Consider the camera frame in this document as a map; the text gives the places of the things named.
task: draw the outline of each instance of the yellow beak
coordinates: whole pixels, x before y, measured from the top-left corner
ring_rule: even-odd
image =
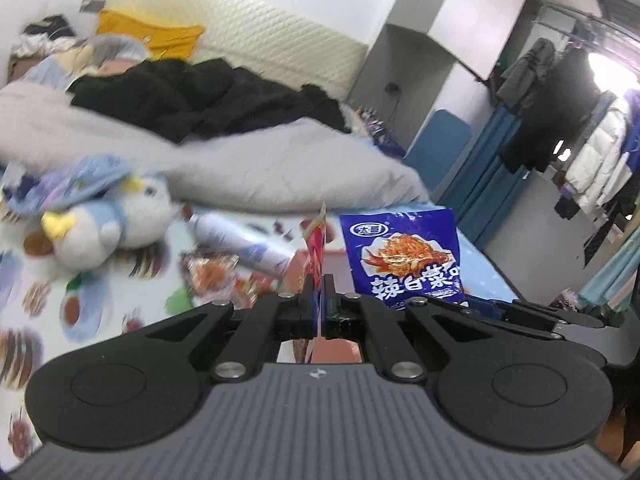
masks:
[[[139,177],[130,176],[123,181],[122,189],[127,193],[139,193],[145,189],[145,183]]]
[[[64,238],[69,230],[76,225],[76,217],[69,213],[61,215],[47,211],[42,215],[40,223],[47,238],[55,242]]]

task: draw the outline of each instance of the screw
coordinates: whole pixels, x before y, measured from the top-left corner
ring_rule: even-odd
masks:
[[[246,367],[242,363],[226,361],[216,366],[216,375],[225,379],[237,379],[246,373]]]
[[[391,367],[391,373],[401,379],[415,379],[422,374],[422,367],[418,363],[402,361]]]

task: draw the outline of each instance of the gray blanket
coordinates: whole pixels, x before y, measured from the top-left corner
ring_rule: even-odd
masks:
[[[175,146],[146,130],[71,108],[62,92],[15,82],[0,90],[0,163],[36,174],[112,153],[162,171],[172,196],[252,212],[380,208],[426,202],[417,173],[311,119]]]

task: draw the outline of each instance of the brand logo on package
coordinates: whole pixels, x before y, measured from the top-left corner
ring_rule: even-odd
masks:
[[[363,222],[352,226],[349,231],[356,236],[373,237],[386,234],[389,231],[389,227],[378,222]]]

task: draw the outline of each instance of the black blanket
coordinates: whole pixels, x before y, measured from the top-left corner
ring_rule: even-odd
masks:
[[[318,86],[301,91],[268,81],[223,59],[190,65],[144,61],[124,74],[83,76],[69,89],[74,106],[151,130],[179,143],[248,132],[310,117],[345,131],[338,101]]]

